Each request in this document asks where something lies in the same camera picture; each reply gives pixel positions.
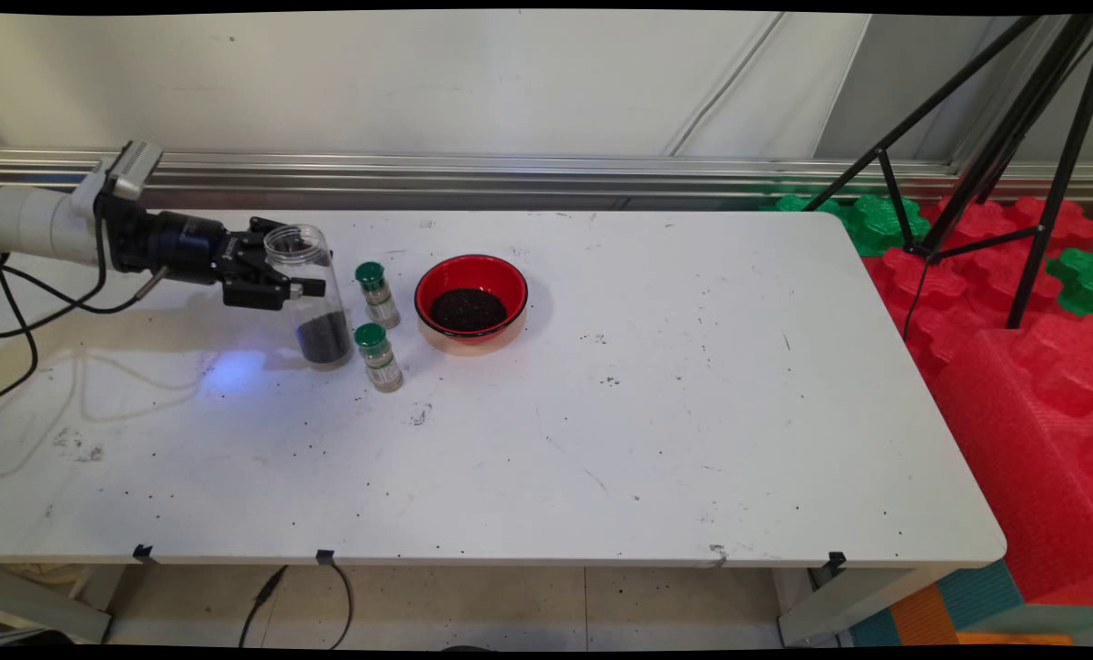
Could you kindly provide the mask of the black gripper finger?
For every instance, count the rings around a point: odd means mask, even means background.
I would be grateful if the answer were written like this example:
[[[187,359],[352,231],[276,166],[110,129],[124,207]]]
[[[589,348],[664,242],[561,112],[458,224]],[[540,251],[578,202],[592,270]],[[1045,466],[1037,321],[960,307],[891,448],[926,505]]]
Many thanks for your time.
[[[224,305],[266,313],[279,313],[287,300],[324,298],[326,292],[325,279],[290,279],[278,272],[262,274],[260,271],[223,276]]]
[[[270,254],[298,251],[298,226],[262,217],[250,217],[248,245]]]

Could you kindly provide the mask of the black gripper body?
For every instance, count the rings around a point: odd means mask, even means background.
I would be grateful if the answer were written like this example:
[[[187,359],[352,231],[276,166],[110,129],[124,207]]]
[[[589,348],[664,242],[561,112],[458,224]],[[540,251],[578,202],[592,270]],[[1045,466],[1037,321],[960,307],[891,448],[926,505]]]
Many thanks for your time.
[[[249,275],[227,252],[235,233],[216,220],[144,209],[107,209],[102,220],[111,268],[124,274],[164,271],[166,279],[203,285]]]

